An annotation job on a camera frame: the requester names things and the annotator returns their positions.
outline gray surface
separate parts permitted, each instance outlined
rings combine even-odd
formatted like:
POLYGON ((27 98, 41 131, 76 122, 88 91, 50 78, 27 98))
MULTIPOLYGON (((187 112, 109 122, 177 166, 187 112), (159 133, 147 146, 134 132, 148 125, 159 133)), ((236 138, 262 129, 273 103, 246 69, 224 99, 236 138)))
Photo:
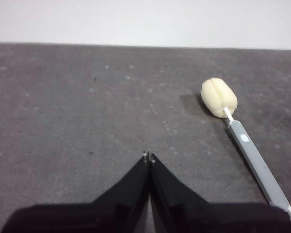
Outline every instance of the gray surface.
POLYGON ((0 228, 16 208, 93 201, 143 150, 208 201, 265 202, 196 97, 213 76, 291 203, 291 51, 0 44, 0 228))

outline white wall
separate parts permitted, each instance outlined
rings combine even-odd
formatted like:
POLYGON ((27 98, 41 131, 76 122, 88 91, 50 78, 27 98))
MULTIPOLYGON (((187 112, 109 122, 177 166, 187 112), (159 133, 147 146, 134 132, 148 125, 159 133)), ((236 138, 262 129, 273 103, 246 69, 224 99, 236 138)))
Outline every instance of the white wall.
POLYGON ((291 49, 291 0, 0 0, 0 42, 291 49))

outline white oval button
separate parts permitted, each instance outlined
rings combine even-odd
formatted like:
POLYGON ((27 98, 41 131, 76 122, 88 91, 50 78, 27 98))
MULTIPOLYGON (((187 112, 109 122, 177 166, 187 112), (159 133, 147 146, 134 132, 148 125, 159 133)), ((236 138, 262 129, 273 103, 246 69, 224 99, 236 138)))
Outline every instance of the white oval button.
POLYGON ((243 142, 249 142, 249 138, 245 134, 241 134, 241 139, 243 142))

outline white stem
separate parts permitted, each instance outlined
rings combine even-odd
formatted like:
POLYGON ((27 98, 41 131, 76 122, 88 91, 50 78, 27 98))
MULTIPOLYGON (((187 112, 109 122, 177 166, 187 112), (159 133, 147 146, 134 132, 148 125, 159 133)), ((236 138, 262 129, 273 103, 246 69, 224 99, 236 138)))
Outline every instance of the white stem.
POLYGON ((225 107, 223 109, 223 111, 225 112, 229 122, 231 123, 232 121, 234 121, 234 118, 232 117, 232 114, 229 112, 229 109, 227 107, 225 107))

